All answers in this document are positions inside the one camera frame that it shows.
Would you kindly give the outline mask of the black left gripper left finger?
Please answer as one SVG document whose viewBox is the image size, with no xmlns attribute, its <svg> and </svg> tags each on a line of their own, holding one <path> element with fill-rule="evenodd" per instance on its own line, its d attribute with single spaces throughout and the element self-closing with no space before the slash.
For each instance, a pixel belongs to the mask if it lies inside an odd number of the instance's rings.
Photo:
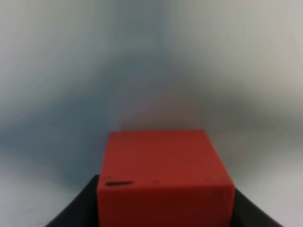
<svg viewBox="0 0 303 227">
<path fill-rule="evenodd" d="M 95 175 L 75 197 L 46 227 L 99 227 L 97 184 Z"/>
</svg>

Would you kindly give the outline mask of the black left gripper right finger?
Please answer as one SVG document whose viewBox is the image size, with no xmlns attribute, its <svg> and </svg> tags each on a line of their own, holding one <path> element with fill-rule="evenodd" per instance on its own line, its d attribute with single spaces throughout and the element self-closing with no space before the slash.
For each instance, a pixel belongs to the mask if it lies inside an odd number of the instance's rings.
<svg viewBox="0 0 303 227">
<path fill-rule="evenodd" d="M 235 189 L 231 227 L 282 227 L 282 225 Z"/>
</svg>

